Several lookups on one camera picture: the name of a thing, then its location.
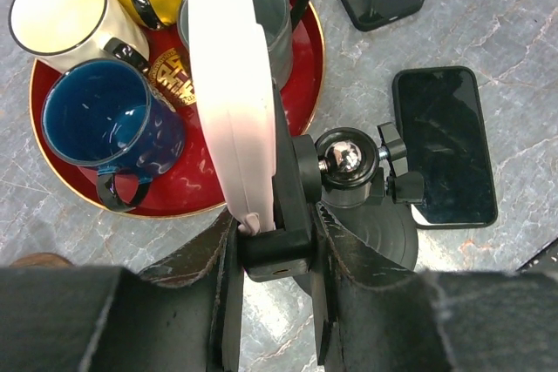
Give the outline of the black phone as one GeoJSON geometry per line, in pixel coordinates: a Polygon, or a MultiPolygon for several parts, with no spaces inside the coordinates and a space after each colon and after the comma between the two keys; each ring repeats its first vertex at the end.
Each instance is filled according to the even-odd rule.
{"type": "Polygon", "coordinates": [[[477,78],[465,66],[403,70],[391,85],[398,132],[424,197],[411,207],[422,229],[481,228],[498,218],[477,78]]]}

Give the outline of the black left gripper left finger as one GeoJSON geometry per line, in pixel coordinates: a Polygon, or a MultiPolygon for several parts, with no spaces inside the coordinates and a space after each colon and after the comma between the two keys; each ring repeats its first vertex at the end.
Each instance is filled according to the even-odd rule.
{"type": "Polygon", "coordinates": [[[228,213],[139,273],[3,267],[4,371],[236,371],[243,276],[228,213]]]}

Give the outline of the black round-base phone stand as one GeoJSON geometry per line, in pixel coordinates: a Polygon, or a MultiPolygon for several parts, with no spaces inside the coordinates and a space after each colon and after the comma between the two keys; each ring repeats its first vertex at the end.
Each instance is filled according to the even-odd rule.
{"type": "Polygon", "coordinates": [[[291,136],[281,95],[274,93],[276,174],[273,224],[240,244],[256,282],[303,277],[312,285],[344,275],[359,287],[394,287],[412,275],[417,245],[394,261],[363,241],[376,227],[383,240],[414,235],[408,205],[423,197],[424,181],[407,167],[394,124],[378,126],[379,145],[355,128],[336,128],[318,140],[291,136]]]}

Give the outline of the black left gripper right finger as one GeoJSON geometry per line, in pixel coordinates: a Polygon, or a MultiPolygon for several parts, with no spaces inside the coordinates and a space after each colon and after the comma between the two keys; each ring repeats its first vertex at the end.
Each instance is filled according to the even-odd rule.
{"type": "Polygon", "coordinates": [[[415,273],[311,210],[317,362],[328,371],[554,371],[554,272],[415,273]]]}

